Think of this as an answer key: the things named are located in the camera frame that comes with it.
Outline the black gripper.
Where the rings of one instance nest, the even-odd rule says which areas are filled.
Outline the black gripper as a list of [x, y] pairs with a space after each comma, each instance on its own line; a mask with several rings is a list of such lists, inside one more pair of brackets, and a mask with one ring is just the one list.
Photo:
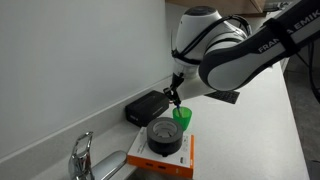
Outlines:
[[184, 76], [183, 73], [179, 73], [178, 75], [173, 74], [170, 88], [163, 89], [163, 93], [166, 95], [166, 97], [169, 100], [173, 100], [173, 103], [176, 106], [181, 105], [181, 99], [180, 99], [179, 94], [177, 92], [177, 88], [183, 83], [183, 81], [184, 81], [183, 76]]

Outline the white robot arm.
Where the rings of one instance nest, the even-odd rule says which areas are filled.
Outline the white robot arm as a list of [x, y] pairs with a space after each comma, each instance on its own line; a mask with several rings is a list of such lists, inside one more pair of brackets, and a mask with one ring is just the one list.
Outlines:
[[256, 31], [239, 15], [221, 16], [210, 6], [189, 8], [171, 50], [172, 82], [163, 92], [180, 106], [184, 99], [239, 89], [319, 35], [319, 0], [296, 0]]

